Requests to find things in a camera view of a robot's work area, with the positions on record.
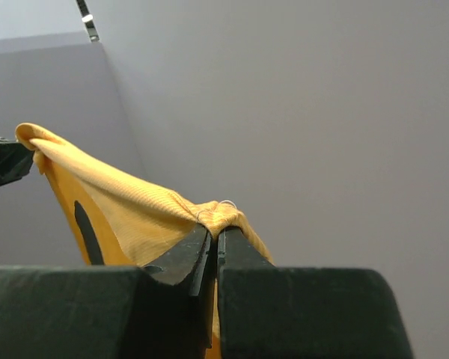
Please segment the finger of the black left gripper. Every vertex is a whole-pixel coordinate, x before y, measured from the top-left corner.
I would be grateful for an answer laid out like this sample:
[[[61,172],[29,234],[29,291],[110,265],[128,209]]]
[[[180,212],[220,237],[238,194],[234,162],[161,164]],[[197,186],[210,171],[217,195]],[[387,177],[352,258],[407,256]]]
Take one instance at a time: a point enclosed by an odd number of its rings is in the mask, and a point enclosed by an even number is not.
[[[18,141],[0,136],[0,186],[27,176],[33,165],[33,155]]]

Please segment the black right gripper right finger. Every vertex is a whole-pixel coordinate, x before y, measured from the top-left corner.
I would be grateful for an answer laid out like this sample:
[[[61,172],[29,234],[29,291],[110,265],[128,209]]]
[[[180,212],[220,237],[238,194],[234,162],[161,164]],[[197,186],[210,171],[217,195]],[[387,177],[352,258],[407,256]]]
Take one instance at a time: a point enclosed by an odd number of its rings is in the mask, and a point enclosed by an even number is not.
[[[371,269],[277,267],[229,227],[218,238],[223,358],[412,358],[394,293]]]

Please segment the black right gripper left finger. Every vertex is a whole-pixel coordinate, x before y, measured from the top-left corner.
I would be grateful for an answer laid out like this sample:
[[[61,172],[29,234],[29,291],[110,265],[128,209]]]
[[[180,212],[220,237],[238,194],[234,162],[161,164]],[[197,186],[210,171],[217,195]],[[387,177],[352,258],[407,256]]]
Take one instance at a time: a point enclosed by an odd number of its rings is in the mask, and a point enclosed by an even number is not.
[[[212,252],[199,225],[142,267],[0,267],[0,358],[203,358]]]

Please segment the orange pillowcase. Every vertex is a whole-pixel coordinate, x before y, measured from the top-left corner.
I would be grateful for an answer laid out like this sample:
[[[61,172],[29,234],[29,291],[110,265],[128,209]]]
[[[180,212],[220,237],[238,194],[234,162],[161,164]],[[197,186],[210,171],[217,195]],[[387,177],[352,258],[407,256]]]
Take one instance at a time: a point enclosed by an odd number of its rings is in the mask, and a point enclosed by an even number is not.
[[[223,358],[218,308],[218,238],[229,228],[271,262],[246,216],[228,202],[195,204],[175,191],[101,162],[33,123],[16,128],[17,140],[34,153],[90,266],[145,266],[172,249],[197,226],[213,240],[212,342],[203,358]]]

